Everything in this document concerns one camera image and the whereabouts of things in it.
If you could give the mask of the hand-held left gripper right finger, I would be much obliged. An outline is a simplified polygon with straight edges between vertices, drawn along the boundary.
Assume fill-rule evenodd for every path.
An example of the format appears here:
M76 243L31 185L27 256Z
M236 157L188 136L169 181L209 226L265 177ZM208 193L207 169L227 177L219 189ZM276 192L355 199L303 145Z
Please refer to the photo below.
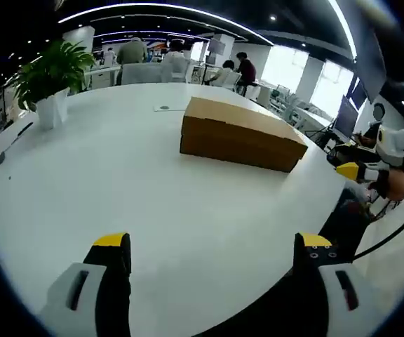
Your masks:
M326 238L295 235L292 275L303 336L371 336L382 321L370 283Z

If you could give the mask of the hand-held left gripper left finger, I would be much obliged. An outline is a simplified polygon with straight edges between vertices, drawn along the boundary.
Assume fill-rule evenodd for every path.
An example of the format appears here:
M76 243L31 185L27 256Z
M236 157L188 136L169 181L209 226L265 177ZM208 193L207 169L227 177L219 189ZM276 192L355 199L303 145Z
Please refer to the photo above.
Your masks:
M52 336L130 336L130 235L96 240L49 287L39 319Z

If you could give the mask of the person's right hand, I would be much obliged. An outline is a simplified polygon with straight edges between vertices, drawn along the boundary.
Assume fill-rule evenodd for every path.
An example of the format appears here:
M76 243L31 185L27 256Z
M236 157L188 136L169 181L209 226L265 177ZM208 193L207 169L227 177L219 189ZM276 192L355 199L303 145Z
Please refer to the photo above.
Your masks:
M391 201L401 201L404 199L404 172L391 169L387 180L389 186L387 198Z

